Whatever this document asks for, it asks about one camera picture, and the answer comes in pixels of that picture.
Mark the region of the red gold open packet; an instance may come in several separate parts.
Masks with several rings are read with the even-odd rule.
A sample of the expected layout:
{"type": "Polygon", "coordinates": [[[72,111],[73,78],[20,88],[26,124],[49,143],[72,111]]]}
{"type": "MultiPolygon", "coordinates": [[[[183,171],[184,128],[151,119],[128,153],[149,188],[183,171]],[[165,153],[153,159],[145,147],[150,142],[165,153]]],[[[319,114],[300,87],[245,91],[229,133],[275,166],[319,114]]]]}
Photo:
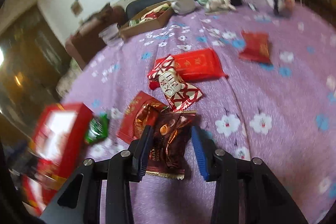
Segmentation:
{"type": "Polygon", "coordinates": [[[167,105],[140,91],[126,108],[117,136],[126,144],[139,139],[147,125],[154,127],[167,105]]]}

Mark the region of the red white patterned candy packet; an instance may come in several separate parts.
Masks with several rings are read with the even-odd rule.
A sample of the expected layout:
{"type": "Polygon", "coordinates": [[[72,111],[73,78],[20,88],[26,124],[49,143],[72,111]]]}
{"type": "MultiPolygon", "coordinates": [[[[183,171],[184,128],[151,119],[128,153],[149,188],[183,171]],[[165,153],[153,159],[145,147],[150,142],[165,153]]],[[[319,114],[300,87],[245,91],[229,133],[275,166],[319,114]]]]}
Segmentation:
{"type": "Polygon", "coordinates": [[[147,75],[149,81],[157,81],[173,112],[186,110],[202,98],[202,91],[187,83],[175,70],[175,59],[168,55],[147,75]]]}

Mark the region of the small red packet far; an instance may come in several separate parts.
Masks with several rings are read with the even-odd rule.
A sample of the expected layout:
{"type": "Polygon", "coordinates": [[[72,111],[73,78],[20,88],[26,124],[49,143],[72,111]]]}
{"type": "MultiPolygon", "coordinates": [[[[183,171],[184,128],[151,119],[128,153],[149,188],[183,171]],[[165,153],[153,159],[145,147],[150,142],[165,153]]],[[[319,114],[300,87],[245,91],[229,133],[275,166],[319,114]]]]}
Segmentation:
{"type": "Polygon", "coordinates": [[[271,64],[269,54],[269,35],[265,32],[242,31],[245,41],[244,49],[239,53],[239,58],[262,64],[271,64]]]}

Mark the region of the dark wooden cabinet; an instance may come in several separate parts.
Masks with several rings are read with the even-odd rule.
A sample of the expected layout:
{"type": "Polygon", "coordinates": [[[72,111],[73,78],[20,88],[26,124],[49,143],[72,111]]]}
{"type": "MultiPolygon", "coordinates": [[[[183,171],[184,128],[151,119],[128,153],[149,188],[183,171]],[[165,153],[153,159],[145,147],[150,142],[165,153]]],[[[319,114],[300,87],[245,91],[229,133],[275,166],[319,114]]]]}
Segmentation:
{"type": "Polygon", "coordinates": [[[26,10],[1,33],[1,114],[31,136],[45,107],[60,101],[70,61],[39,8],[26,10]]]}

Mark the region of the clear plastic cup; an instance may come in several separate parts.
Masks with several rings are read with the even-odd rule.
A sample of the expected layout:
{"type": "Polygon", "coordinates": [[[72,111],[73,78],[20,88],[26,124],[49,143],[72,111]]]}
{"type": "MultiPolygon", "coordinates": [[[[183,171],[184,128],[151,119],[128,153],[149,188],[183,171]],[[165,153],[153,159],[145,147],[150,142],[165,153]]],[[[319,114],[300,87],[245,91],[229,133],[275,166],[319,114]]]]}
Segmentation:
{"type": "Polygon", "coordinates": [[[98,36],[108,47],[118,48],[123,44],[117,23],[111,24],[109,27],[102,30],[98,36]]]}

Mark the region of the purple floral tablecloth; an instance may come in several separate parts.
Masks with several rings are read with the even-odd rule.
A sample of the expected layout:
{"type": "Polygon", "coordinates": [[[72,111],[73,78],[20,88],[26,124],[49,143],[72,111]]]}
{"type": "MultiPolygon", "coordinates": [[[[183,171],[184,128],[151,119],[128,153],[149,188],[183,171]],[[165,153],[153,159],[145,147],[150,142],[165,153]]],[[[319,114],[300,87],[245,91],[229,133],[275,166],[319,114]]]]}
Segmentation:
{"type": "Polygon", "coordinates": [[[335,202],[335,28],[296,5],[289,18],[269,7],[206,15],[202,9],[172,16],[164,28],[140,34],[121,47],[106,46],[74,81],[63,103],[82,102],[109,111],[109,137],[87,148],[95,160],[126,147],[116,135],[138,92],[161,102],[147,79],[167,55],[212,48],[228,78],[198,83],[204,96],[191,105],[201,128],[239,159],[261,158],[281,181],[309,223],[335,202]],[[239,58],[242,31],[269,35],[271,64],[239,58]]]}

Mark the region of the white ceramic bowl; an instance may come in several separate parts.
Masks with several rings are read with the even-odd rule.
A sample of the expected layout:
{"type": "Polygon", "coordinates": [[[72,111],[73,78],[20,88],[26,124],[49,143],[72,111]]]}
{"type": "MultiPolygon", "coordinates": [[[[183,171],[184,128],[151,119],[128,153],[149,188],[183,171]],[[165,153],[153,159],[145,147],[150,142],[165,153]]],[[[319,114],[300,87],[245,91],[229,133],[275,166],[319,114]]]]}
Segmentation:
{"type": "Polygon", "coordinates": [[[186,15],[196,9],[194,0],[171,0],[171,8],[178,15],[186,15]]]}

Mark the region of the large red flat packet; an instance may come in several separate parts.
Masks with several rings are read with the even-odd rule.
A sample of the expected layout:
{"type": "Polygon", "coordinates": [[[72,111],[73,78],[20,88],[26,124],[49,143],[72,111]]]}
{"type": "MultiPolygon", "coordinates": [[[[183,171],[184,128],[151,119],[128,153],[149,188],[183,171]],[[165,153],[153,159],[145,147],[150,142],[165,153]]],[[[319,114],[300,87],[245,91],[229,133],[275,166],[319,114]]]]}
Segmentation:
{"type": "Polygon", "coordinates": [[[173,55],[175,70],[188,83],[228,78],[221,61],[212,48],[173,55]]]}

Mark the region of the dark brown candy packet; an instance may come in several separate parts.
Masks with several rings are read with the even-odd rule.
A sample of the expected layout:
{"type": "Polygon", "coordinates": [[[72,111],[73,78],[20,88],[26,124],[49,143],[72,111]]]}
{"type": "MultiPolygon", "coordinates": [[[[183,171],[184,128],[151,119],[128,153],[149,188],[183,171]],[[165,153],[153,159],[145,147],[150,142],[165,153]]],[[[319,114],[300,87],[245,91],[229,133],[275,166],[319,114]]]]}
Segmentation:
{"type": "Polygon", "coordinates": [[[146,173],[152,176],[183,180],[185,149],[196,111],[154,111],[153,142],[146,173]]]}

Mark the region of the red white storage box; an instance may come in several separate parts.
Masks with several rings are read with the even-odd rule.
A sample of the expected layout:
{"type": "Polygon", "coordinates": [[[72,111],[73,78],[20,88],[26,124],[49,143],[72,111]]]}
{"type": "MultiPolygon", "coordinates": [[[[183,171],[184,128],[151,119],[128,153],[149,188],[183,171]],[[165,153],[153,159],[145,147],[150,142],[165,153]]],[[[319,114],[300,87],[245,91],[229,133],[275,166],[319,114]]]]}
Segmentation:
{"type": "Polygon", "coordinates": [[[75,170],[92,118],[92,110],[83,103],[50,105],[40,115],[29,144],[37,170],[22,178],[28,203],[37,215],[75,170]]]}

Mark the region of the green snack packet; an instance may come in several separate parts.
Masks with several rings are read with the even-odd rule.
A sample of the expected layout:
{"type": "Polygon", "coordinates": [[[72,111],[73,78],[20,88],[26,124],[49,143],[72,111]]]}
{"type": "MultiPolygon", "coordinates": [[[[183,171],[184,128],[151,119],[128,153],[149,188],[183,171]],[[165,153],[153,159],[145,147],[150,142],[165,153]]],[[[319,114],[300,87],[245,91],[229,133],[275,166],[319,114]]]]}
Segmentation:
{"type": "Polygon", "coordinates": [[[110,117],[106,112],[94,115],[84,137],[85,144],[92,145],[106,139],[108,137],[109,121],[110,117]]]}

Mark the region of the brown cardboard snack tray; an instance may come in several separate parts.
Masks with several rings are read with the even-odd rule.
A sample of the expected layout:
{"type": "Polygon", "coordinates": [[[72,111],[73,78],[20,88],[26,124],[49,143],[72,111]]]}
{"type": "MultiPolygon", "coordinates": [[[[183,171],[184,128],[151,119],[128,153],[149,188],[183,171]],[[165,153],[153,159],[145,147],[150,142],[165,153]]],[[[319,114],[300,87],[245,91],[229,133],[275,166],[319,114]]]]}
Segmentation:
{"type": "Polygon", "coordinates": [[[167,24],[173,13],[170,1],[146,7],[121,26],[119,34],[123,40],[126,40],[145,32],[157,30],[167,24]]]}

